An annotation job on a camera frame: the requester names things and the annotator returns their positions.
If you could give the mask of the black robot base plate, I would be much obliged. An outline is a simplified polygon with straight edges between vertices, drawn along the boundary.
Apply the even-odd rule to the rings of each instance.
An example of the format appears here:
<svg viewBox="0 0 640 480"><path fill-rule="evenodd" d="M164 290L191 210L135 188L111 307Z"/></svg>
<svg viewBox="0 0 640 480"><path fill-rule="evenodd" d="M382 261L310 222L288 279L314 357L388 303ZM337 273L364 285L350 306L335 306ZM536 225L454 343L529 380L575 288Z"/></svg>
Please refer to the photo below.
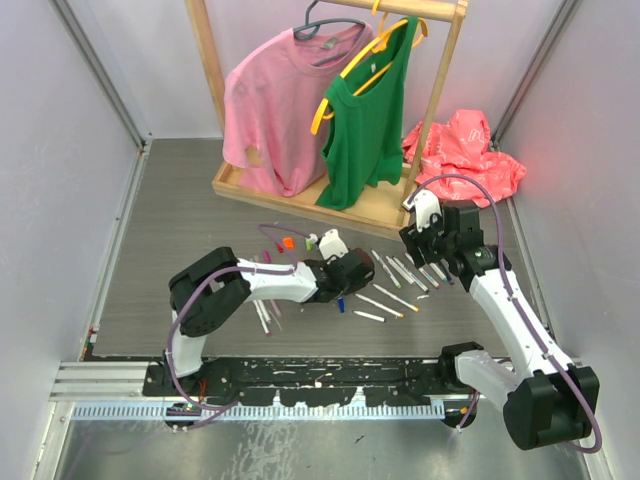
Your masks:
<svg viewBox="0 0 640 480"><path fill-rule="evenodd" d="M436 360L420 358L220 357L179 383L192 399L214 405L346 406L360 392L367 407L421 406L436 396L475 394L445 382Z"/></svg>

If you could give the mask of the thin white pen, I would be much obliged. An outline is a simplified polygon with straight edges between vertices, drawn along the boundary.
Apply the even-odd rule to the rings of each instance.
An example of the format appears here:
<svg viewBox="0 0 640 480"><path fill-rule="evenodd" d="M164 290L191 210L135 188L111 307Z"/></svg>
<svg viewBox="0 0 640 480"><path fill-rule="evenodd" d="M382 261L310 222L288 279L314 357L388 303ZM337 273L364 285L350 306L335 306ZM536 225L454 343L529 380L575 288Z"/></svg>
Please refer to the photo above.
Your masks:
<svg viewBox="0 0 640 480"><path fill-rule="evenodd" d="M397 257L392 257L398 267L415 283L425 294L429 294L429 288L415 276Z"/></svg>

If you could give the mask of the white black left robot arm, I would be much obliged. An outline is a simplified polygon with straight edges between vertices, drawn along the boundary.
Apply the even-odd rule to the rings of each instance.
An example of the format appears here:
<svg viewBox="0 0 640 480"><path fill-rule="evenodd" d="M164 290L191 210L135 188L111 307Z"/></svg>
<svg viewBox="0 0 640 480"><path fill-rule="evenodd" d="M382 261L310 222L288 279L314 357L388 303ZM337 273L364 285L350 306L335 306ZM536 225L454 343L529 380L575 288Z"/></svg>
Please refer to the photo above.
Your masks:
<svg viewBox="0 0 640 480"><path fill-rule="evenodd" d="M197 390L206 336L243 304L330 303L360 291L374 274L373 260L360 248L290 265L240 259L229 247L213 250L169 280L174 320L165 353L170 362L165 385L178 396Z"/></svg>

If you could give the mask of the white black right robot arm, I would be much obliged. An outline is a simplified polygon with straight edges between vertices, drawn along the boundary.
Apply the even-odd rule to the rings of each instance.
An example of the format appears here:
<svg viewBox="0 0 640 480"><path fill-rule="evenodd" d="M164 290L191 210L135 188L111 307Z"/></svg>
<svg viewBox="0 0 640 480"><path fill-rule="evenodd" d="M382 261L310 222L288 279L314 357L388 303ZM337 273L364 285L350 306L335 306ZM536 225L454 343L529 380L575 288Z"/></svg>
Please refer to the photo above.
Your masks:
<svg viewBox="0 0 640 480"><path fill-rule="evenodd" d="M400 231L409 258L417 267L447 263L490 319L510 360L499 363L476 342L445 346L438 358L442 388L459 394L469 387L485 396L522 450L594 435L596 373L577 365L545 330L504 252L485 242L478 207L442 202L429 192L406 199L403 207L414 216Z"/></svg>

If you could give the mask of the teal capped white marker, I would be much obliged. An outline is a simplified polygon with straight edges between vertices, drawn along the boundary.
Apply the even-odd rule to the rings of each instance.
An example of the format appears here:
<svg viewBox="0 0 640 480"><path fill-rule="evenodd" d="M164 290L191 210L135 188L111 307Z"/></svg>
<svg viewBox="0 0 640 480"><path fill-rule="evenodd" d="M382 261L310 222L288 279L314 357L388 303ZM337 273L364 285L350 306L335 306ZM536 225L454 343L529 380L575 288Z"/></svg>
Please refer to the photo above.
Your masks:
<svg viewBox="0 0 640 480"><path fill-rule="evenodd" d="M435 274L437 275L437 277L442 281L442 282L446 282L448 283L449 280L447 279L447 276L445 275L445 273L443 272L443 270L436 264L436 263L430 263L430 268L435 272Z"/></svg>

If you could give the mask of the white pen pink tip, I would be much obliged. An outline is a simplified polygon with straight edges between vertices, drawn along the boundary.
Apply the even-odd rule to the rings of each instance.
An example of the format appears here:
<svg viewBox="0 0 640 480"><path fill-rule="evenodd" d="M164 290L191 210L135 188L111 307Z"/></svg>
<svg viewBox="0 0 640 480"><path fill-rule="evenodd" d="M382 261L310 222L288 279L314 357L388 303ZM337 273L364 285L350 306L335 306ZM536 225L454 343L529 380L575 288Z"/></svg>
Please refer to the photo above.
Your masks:
<svg viewBox="0 0 640 480"><path fill-rule="evenodd" d="M274 313L276 314L276 316L281 317L281 316L282 316L282 312L281 312L281 310L280 310L280 308L279 308L279 306L278 306L278 304L277 304L276 300L273 300L273 299L272 299L272 300L270 300L270 303L271 303L271 306L272 306L272 308L273 308Z"/></svg>

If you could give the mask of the white pen magenta tip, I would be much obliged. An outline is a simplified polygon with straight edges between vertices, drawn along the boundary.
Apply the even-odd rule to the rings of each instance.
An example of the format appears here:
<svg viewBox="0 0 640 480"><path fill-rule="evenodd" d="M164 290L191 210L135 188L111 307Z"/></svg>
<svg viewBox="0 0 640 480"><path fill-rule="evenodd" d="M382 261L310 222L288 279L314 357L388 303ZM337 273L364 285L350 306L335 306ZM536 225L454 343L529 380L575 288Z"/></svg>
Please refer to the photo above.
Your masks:
<svg viewBox="0 0 640 480"><path fill-rule="evenodd" d="M265 333L266 336L271 336L271 330L269 327L270 324L270 317L268 312L266 311L263 303L260 300L255 300L253 302L253 305L256 309L256 312L258 314L262 329Z"/></svg>

